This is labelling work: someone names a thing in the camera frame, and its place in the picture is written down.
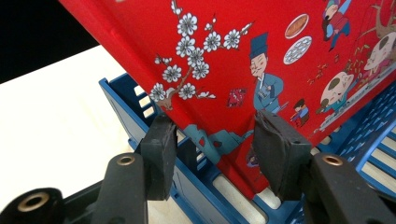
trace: black hat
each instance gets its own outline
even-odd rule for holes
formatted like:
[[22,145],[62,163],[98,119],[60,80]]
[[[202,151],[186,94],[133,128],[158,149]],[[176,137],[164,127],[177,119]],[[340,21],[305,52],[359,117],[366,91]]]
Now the black hat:
[[254,59],[258,55],[262,53],[267,53],[268,45],[267,45],[267,37],[268,32],[256,36],[250,40],[250,60]]

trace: cartoon face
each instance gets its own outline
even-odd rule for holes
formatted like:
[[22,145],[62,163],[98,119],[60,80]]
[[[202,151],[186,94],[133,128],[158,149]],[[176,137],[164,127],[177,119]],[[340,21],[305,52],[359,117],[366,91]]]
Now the cartoon face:
[[386,60],[394,49],[395,40],[396,32],[392,32],[379,40],[374,46],[370,58],[367,59],[364,70],[376,68],[380,63]]
[[259,54],[258,56],[253,58],[250,62],[251,75],[253,75],[254,77],[262,78],[262,74],[264,73],[267,63],[268,58],[265,53]]
[[328,101],[328,105],[332,105],[338,100],[341,100],[352,83],[353,77],[353,75],[348,75],[345,72],[337,74],[329,84],[327,84],[320,101]]
[[328,21],[331,20],[332,16],[334,16],[334,14],[337,11],[338,11],[338,5],[337,4],[333,4],[333,5],[329,6],[326,9],[326,13],[325,13],[325,16],[324,16],[325,20],[328,20]]
[[295,110],[296,112],[299,112],[299,111],[301,110],[301,107],[300,107],[300,106],[297,106],[297,107],[294,108],[294,110]]

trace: blue robe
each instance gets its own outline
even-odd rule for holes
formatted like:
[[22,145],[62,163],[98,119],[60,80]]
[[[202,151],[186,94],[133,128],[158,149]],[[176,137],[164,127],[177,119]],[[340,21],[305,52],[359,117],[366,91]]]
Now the blue robe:
[[283,80],[271,74],[263,76],[262,87],[260,88],[261,82],[258,80],[254,91],[254,108],[276,113],[280,109],[277,96],[283,91]]

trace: metal ring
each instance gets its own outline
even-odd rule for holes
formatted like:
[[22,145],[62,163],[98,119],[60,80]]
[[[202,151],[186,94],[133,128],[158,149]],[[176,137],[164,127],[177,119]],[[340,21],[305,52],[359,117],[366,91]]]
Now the metal ring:
[[343,161],[334,157],[334,156],[323,156],[322,159],[330,165],[340,166],[343,164]]
[[27,196],[18,204],[18,210],[21,212],[30,212],[44,205],[50,196],[46,192],[38,192]]
[[121,157],[117,160],[118,165],[129,165],[134,163],[134,157],[133,156],[124,156]]

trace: red fabric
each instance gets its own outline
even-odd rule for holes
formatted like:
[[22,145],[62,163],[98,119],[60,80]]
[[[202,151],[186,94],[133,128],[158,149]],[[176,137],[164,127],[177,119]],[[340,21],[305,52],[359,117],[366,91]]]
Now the red fabric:
[[[181,10],[180,17],[171,8],[172,2],[177,4],[174,11]],[[165,112],[180,129],[185,130],[194,124],[207,136],[225,131],[230,134],[229,137],[241,137],[253,129],[253,97],[257,78],[250,71],[250,42],[264,33],[268,34],[265,73],[280,77],[284,82],[283,91],[276,98],[281,107],[277,114],[292,125],[290,117],[296,112],[293,106],[304,99],[309,108],[309,119],[296,129],[314,146],[395,79],[395,73],[381,76],[383,79],[377,85],[365,92],[357,102],[350,101],[350,107],[344,111],[335,114],[332,110],[325,110],[329,105],[322,98],[325,98],[323,96],[328,86],[338,74],[347,72],[356,80],[359,73],[364,73],[367,54],[385,35],[378,35],[381,32],[379,24],[386,27],[388,20],[394,16],[394,9],[389,10],[390,0],[385,0],[383,5],[376,0],[353,0],[344,15],[350,22],[350,34],[340,35],[330,52],[331,43],[323,40],[322,28],[323,11],[328,1],[312,3],[279,0],[268,4],[262,0],[61,0],[61,3],[147,93],[152,93],[157,83],[163,85],[163,92],[171,92],[170,88],[177,90],[180,83],[180,87],[188,83],[194,85],[195,94],[191,94],[191,98],[186,96],[183,99],[179,90],[174,91],[171,101],[161,103],[172,107],[172,110]],[[197,19],[197,29],[188,35],[195,40],[196,48],[205,47],[205,39],[210,33],[205,30],[208,23],[213,25],[216,34],[221,35],[220,44],[223,46],[211,52],[205,51],[204,59],[209,66],[209,73],[199,79],[194,77],[188,65],[188,57],[177,55],[177,46],[183,37],[177,32],[177,26],[188,13]],[[304,14],[309,16],[304,29],[299,34],[285,36],[290,23]],[[233,29],[242,33],[244,27],[248,27],[247,33],[240,35],[237,49],[224,47],[224,37]],[[375,27],[378,32],[369,32]],[[295,62],[290,63],[290,60],[285,63],[290,48],[298,48],[297,44],[303,43],[303,40],[310,44],[304,49],[304,54]],[[161,59],[172,58],[168,65],[171,68],[177,65],[176,70],[180,68],[181,76],[176,82],[172,78],[170,83],[163,79],[168,65],[156,64],[158,56]],[[389,68],[394,65],[394,57],[392,52],[389,55],[392,61]],[[363,88],[356,85],[345,94],[351,99]],[[214,160],[220,170],[250,199],[254,193],[268,186],[257,167],[247,166],[246,157],[251,140],[252,135],[231,152],[217,152],[216,155],[221,159]]]

